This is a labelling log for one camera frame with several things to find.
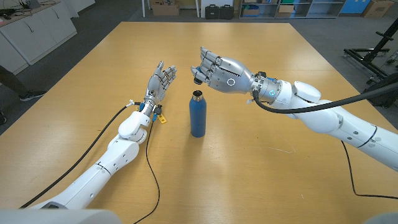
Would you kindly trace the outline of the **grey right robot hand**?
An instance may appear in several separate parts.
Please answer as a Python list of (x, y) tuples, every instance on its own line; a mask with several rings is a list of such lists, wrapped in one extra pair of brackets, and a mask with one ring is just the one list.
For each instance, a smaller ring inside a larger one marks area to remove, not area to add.
[(258, 91), (260, 100), (272, 103), (281, 91), (277, 80), (266, 77), (264, 72), (251, 72), (243, 63), (221, 57), (205, 47), (200, 48), (201, 64), (191, 67), (193, 81), (197, 85), (206, 83), (222, 93), (252, 93)]

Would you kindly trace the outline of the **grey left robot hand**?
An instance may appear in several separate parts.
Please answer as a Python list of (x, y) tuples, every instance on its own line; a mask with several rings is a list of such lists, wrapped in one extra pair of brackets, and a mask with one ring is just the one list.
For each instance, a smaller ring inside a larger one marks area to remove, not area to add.
[(150, 77), (146, 95), (144, 97), (144, 111), (149, 114), (156, 105), (165, 97), (165, 92), (176, 79), (177, 69), (175, 65), (163, 69), (164, 62), (160, 61), (155, 68), (154, 74)]

